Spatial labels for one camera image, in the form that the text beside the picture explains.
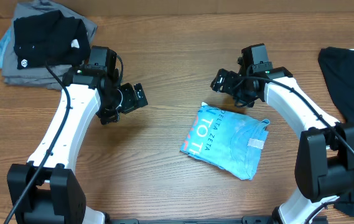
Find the light blue t-shirt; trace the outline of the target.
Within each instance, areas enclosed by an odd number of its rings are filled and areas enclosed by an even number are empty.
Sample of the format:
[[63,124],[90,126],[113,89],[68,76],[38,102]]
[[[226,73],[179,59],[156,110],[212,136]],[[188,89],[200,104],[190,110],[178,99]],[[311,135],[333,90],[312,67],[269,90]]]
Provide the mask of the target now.
[[241,180],[255,176],[267,139],[268,119],[202,103],[180,151],[226,170]]

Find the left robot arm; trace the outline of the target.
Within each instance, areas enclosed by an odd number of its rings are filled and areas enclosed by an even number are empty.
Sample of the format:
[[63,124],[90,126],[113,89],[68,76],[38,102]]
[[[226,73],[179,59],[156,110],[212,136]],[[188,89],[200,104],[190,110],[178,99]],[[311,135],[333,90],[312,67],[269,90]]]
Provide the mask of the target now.
[[5,219],[18,223],[111,223],[106,212],[90,208],[75,169],[86,131],[97,116],[102,125],[147,106],[141,84],[122,84],[121,57],[94,46],[86,64],[72,67],[62,87],[56,113],[40,145],[25,164],[7,173],[12,209]]

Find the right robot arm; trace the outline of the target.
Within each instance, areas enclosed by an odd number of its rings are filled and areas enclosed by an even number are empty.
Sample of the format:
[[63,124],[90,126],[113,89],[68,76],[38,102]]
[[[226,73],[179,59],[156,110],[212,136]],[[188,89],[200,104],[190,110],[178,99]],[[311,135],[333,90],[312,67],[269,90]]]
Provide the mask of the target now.
[[238,107],[261,100],[274,108],[299,138],[294,170],[297,188],[270,216],[243,223],[326,223],[319,213],[354,191],[354,124],[341,123],[318,107],[292,73],[273,67],[264,44],[242,49],[239,72],[220,69],[213,91],[231,95]]

